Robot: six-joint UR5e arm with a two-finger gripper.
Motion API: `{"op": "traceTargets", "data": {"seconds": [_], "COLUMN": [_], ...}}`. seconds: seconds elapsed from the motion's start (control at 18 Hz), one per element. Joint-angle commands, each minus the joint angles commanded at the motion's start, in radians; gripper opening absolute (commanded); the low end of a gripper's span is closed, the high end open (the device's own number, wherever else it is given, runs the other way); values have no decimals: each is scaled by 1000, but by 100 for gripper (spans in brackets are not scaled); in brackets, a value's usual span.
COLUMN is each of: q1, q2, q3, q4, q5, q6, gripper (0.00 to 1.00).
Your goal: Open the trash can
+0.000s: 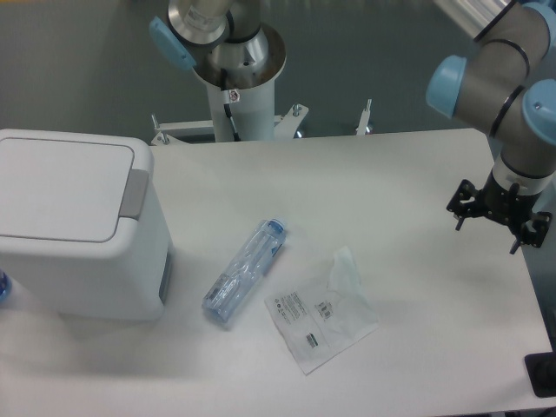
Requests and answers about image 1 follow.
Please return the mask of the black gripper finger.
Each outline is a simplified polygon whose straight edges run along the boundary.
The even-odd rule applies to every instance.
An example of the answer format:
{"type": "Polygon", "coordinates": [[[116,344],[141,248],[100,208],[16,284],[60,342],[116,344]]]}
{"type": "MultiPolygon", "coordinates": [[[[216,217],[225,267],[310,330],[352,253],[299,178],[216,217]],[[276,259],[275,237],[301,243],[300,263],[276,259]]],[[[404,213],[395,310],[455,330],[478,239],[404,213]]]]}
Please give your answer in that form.
{"type": "Polygon", "coordinates": [[[447,204],[447,210],[457,220],[455,229],[460,230],[467,218],[482,216],[482,191],[464,179],[447,204]]]}
{"type": "Polygon", "coordinates": [[[509,253],[515,254],[522,246],[540,248],[552,223],[552,214],[546,211],[529,212],[523,216],[512,218],[509,229],[515,241],[509,253]]]}

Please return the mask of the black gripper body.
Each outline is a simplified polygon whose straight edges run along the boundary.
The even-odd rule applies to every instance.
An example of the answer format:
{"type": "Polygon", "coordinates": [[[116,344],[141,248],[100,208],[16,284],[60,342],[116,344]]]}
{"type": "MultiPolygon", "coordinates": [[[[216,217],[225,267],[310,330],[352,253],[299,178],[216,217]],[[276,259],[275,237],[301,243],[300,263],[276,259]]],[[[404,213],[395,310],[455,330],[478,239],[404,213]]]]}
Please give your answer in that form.
{"type": "Polygon", "coordinates": [[[530,220],[539,194],[531,194],[517,180],[503,183],[491,172],[478,200],[485,216],[507,226],[521,226],[530,220]]]}

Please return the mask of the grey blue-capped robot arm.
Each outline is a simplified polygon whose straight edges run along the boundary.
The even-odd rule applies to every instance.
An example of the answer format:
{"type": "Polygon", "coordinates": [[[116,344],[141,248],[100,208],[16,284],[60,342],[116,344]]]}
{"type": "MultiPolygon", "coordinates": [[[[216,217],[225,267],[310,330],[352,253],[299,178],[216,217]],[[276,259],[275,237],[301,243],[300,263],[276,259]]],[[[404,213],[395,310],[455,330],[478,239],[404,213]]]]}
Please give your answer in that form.
{"type": "Polygon", "coordinates": [[[427,104],[500,142],[482,189],[460,183],[447,210],[459,223],[485,217],[521,246],[542,246],[553,216],[533,207],[555,173],[555,81],[524,81],[555,46],[555,8],[547,1],[438,1],[480,47],[449,56],[435,70],[427,104]]]}

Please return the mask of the silver robot arm base joint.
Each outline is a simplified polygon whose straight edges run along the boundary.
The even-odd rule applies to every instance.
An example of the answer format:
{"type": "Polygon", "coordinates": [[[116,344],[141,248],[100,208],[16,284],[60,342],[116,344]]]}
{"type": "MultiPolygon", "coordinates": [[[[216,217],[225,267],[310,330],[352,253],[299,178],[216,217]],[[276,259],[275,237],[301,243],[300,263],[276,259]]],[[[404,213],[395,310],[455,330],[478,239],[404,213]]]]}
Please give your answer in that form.
{"type": "Polygon", "coordinates": [[[219,89],[270,82],[287,58],[280,34],[261,19],[260,1],[170,1],[149,34],[168,62],[219,89]]]}

